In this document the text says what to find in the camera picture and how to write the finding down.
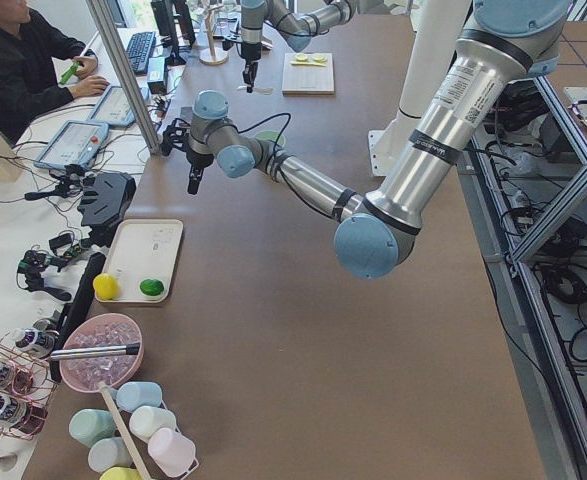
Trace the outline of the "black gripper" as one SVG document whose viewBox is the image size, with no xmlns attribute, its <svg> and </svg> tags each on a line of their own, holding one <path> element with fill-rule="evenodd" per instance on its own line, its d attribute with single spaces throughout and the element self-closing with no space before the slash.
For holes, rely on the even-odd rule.
<svg viewBox="0 0 587 480">
<path fill-rule="evenodd" d="M 248 93 L 254 91 L 257 76 L 257 61 L 261 59 L 262 45 L 242 41 L 240 45 L 240 56 L 246 62 L 242 72 L 244 85 Z"/>
<path fill-rule="evenodd" d="M 189 151 L 187 153 L 187 160 L 191 165 L 187 193 L 190 195 L 196 195 L 203 179 L 204 170 L 212 165 L 214 156 L 210 153 Z"/>
</svg>

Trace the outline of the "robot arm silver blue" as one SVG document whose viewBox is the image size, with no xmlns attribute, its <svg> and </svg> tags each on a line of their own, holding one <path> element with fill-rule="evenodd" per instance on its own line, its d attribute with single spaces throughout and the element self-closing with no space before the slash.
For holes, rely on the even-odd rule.
<svg viewBox="0 0 587 480">
<path fill-rule="evenodd" d="M 456 60 L 382 184 L 365 194 L 288 154 L 242 135 L 228 101 L 200 92 L 186 137 L 188 190 L 217 164 L 237 178 L 254 169 L 284 182 L 311 209 L 337 222 L 340 264 L 365 279 L 388 274 L 412 252 L 421 214 L 497 101 L 516 80 L 551 72 L 570 5 L 566 1 L 477 1 L 455 44 Z"/>
<path fill-rule="evenodd" d="M 358 1 L 326 1 L 323 7 L 311 13 L 297 14 L 280 0 L 242 1 L 240 57 L 245 61 L 242 76 L 247 92 L 252 93 L 254 89 L 264 24 L 276 30 L 292 50 L 301 52 L 312 37 L 348 23 L 358 8 Z"/>
</svg>

